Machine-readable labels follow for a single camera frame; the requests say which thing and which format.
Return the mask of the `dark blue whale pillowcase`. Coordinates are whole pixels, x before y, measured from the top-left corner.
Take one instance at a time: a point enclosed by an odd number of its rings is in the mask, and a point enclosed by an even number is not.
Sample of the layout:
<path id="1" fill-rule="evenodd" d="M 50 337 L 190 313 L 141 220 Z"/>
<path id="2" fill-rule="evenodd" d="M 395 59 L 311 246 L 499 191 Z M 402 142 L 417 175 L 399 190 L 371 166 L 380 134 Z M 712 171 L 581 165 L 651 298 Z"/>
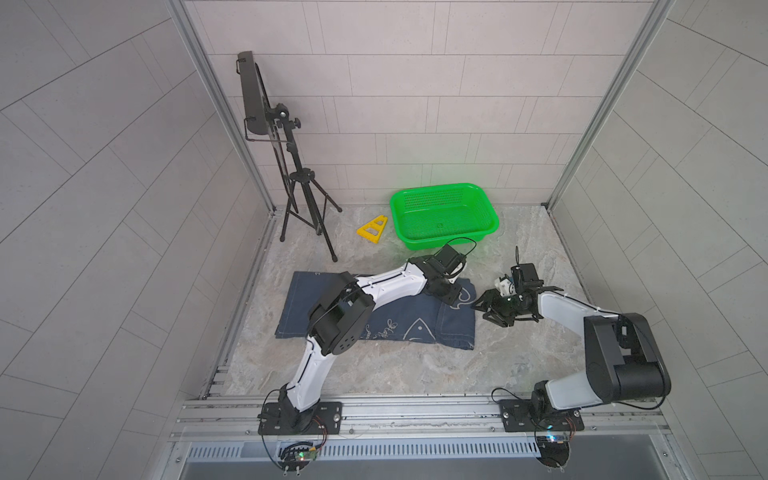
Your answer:
<path id="1" fill-rule="evenodd" d="M 336 273 L 296 271 L 288 290 L 284 309 L 275 331 L 278 339 L 306 335 L 309 311 L 331 286 Z M 401 298 L 374 311 L 362 331 L 362 340 L 439 343 L 447 347 L 472 350 L 475 344 L 475 286 L 459 278 L 461 292 L 448 306 L 433 296 L 419 294 Z"/>

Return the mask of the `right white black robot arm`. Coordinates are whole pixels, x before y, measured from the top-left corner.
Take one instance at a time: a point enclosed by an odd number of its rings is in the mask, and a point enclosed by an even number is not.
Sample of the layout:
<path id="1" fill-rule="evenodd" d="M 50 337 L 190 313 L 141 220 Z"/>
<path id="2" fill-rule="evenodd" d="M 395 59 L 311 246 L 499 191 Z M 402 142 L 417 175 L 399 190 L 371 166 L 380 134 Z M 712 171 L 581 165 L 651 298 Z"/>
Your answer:
<path id="1" fill-rule="evenodd" d="M 491 323 L 553 320 L 583 340 L 584 369 L 537 383 L 531 416 L 537 421 L 583 407 L 657 398 L 663 403 L 672 382 L 645 317 L 607 311 L 573 298 L 559 287 L 539 287 L 502 295 L 485 291 L 472 303 Z"/>

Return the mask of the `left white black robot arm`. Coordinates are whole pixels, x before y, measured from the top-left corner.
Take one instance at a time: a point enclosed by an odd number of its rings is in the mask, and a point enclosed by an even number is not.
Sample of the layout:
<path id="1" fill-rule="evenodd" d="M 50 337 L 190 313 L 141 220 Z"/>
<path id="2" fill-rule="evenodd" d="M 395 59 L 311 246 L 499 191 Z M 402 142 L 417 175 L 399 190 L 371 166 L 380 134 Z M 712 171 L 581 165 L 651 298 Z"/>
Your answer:
<path id="1" fill-rule="evenodd" d="M 311 419 L 333 363 L 359 339 L 372 313 L 422 293 L 453 304 L 461 291 L 456 279 L 465 265 L 466 256 L 446 245 L 382 274 L 336 275 L 310 310 L 302 360 L 292 380 L 279 390 L 281 411 L 293 423 Z"/>

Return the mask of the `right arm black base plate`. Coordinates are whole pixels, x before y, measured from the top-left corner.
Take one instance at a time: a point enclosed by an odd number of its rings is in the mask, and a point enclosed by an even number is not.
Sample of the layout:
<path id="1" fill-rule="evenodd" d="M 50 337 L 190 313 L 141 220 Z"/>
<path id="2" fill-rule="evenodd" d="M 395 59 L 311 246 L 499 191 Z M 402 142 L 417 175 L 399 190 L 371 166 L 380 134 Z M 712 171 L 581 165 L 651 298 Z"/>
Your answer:
<path id="1" fill-rule="evenodd" d="M 528 399 L 496 400 L 504 430 L 520 432 L 563 432 L 571 434 L 585 429 L 579 409 L 556 410 L 548 405 L 537 407 Z"/>

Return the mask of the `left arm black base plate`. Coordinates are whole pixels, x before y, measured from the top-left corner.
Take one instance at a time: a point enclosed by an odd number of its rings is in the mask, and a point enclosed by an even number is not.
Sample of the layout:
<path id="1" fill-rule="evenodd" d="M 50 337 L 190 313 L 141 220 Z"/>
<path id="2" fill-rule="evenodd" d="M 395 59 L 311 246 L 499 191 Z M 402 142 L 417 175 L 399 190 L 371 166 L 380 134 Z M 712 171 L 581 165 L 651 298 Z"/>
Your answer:
<path id="1" fill-rule="evenodd" d="M 266 403 L 258 418 L 260 435 L 337 435 L 343 413 L 342 402 L 318 402 L 299 412 L 280 402 Z"/>

